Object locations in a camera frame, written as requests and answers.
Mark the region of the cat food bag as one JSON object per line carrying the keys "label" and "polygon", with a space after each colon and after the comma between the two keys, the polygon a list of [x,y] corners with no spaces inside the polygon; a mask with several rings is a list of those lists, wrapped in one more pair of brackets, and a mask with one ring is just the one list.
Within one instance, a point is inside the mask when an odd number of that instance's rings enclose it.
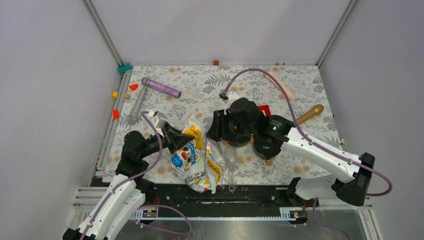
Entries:
{"label": "cat food bag", "polygon": [[222,148],[206,137],[205,127],[194,115],[187,119],[182,132],[194,139],[171,157],[175,173],[192,190],[215,194],[227,169]]}

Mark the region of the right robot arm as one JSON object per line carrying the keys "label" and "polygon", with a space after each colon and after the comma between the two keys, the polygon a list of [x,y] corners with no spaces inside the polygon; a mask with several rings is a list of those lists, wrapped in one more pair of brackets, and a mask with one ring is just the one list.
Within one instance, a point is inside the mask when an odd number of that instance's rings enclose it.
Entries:
{"label": "right robot arm", "polygon": [[293,206],[305,200],[337,197],[361,207],[365,203],[375,157],[370,153],[357,155],[328,145],[309,136],[295,123],[280,115],[266,116],[252,101],[244,98],[228,100],[225,108],[213,113],[206,137],[242,147],[253,140],[257,156],[270,160],[285,151],[327,170],[324,177],[295,177],[287,190],[287,201]]}

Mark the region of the black bowl paw print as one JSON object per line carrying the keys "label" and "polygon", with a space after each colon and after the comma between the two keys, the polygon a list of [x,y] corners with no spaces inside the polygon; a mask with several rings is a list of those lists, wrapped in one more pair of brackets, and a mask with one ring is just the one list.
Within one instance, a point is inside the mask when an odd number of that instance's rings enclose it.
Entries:
{"label": "black bowl paw print", "polygon": [[236,147],[236,148],[240,148],[240,147],[243,147],[243,146],[246,146],[247,144],[249,144],[250,143],[250,140],[246,140],[246,141],[231,141],[231,140],[228,140],[227,141],[227,143],[230,145],[230,146],[233,146],[233,147]]}

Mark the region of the red plastic box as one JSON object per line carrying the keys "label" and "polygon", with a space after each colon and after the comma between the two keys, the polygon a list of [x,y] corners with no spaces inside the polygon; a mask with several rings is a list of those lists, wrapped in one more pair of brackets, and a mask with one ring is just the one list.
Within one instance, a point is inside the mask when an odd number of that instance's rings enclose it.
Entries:
{"label": "red plastic box", "polygon": [[268,105],[259,105],[258,109],[263,113],[264,116],[268,117],[271,116],[271,110]]}

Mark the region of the black bowl fish print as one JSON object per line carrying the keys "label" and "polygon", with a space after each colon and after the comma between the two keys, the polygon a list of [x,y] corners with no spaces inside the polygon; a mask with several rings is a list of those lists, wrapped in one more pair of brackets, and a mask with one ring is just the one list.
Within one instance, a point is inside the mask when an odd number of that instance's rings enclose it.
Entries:
{"label": "black bowl fish print", "polygon": [[270,160],[273,159],[278,153],[275,153],[275,151],[271,148],[260,146],[255,147],[253,146],[254,153],[263,160]]}

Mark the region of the grey toy microphone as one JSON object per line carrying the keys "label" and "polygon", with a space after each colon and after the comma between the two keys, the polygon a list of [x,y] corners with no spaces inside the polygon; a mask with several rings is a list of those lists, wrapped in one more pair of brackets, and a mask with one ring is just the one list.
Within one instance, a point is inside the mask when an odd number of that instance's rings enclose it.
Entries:
{"label": "grey toy microphone", "polygon": [[145,101],[147,92],[148,92],[148,88],[146,86],[141,89],[141,91],[140,91],[140,93],[137,97],[137,100],[135,101],[135,104],[134,104],[130,114],[127,117],[127,123],[130,126],[135,125],[139,121],[141,109],[142,109],[143,103]]}

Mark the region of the pink toy microphone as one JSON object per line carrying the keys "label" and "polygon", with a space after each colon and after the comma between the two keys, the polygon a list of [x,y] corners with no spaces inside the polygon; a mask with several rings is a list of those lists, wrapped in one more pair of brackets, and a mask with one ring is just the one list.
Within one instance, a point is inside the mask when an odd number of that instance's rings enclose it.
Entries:
{"label": "pink toy microphone", "polygon": [[264,73],[264,76],[272,84],[274,84],[277,88],[279,86],[281,86],[281,88],[285,91],[285,93],[287,94],[288,98],[291,101],[295,100],[296,97],[295,97],[294,93],[281,81],[281,79],[275,74],[274,71],[267,69],[266,73]]}

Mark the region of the floral patterned table mat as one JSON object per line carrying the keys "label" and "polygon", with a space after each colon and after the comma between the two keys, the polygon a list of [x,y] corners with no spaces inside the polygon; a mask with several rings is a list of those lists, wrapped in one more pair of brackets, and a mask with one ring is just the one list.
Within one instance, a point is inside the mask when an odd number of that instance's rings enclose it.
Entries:
{"label": "floral patterned table mat", "polygon": [[[121,159],[124,136],[138,131],[144,137],[153,134],[151,127],[140,119],[129,125],[127,117],[139,96],[140,90],[131,90],[130,85],[140,84],[147,77],[181,92],[179,98],[149,89],[142,105],[144,111],[164,113],[170,124],[182,129],[190,116],[195,116],[205,128],[209,128],[213,112],[223,108],[219,98],[228,82],[230,90],[239,96],[268,105],[272,114],[291,119],[284,95],[264,74],[260,66],[248,65],[150,65],[134,67],[126,79],[120,118],[114,124],[111,139],[98,168],[103,183],[109,183]],[[301,128],[321,141],[340,148],[340,137],[330,109],[329,100],[319,69],[314,65],[265,66],[265,71],[274,74],[294,94],[292,107],[297,117],[321,104],[322,113],[307,120]],[[309,159],[288,152],[281,152],[272,161],[264,161],[255,155],[251,144],[237,150],[235,180],[242,185],[287,185],[293,178],[316,178],[328,175],[328,171],[313,164]]]}

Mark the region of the purple glitter toy microphone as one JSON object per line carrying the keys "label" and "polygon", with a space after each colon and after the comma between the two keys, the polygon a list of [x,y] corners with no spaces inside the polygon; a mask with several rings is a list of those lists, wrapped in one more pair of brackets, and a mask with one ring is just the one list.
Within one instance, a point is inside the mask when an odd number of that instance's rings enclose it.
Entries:
{"label": "purple glitter toy microphone", "polygon": [[141,83],[143,86],[154,89],[156,91],[159,91],[161,93],[164,93],[168,96],[172,96],[174,98],[180,98],[181,97],[181,92],[173,87],[167,86],[165,84],[162,84],[160,82],[157,82],[155,80],[152,80],[148,77],[143,77],[141,79]]}

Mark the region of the red triangular block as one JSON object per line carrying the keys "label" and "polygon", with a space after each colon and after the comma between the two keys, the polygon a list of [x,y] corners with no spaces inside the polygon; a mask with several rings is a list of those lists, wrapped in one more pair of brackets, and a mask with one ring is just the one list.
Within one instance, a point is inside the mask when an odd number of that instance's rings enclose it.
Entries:
{"label": "red triangular block", "polygon": [[135,91],[139,87],[139,85],[137,83],[135,83],[135,84],[129,85],[128,87],[129,87],[130,90]]}

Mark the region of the gold toy microphone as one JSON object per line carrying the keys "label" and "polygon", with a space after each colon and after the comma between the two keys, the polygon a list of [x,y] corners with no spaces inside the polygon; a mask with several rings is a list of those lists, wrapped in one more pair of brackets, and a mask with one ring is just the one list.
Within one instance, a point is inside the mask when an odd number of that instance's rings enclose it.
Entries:
{"label": "gold toy microphone", "polygon": [[309,111],[298,117],[296,120],[299,125],[303,124],[304,122],[320,115],[324,111],[324,109],[325,108],[322,104],[317,104],[313,106]]}

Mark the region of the teal plastic block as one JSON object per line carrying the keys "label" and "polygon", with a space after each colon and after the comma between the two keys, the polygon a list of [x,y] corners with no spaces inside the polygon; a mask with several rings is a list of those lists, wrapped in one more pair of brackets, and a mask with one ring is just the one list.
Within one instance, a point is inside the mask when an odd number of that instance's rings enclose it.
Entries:
{"label": "teal plastic block", "polygon": [[123,74],[123,73],[125,73],[126,71],[131,70],[131,69],[132,69],[132,65],[131,65],[130,63],[127,63],[127,64],[125,64],[125,65],[123,65],[123,66],[118,67],[118,68],[117,68],[117,71],[118,71],[120,74]]}

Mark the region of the red block on rail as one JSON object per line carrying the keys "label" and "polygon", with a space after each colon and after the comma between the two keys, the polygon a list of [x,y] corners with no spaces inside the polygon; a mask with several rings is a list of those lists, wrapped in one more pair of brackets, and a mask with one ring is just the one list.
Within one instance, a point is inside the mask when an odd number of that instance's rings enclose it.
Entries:
{"label": "red block on rail", "polygon": [[120,112],[119,112],[118,109],[114,109],[112,111],[112,117],[113,117],[114,120],[118,120],[120,118]]}

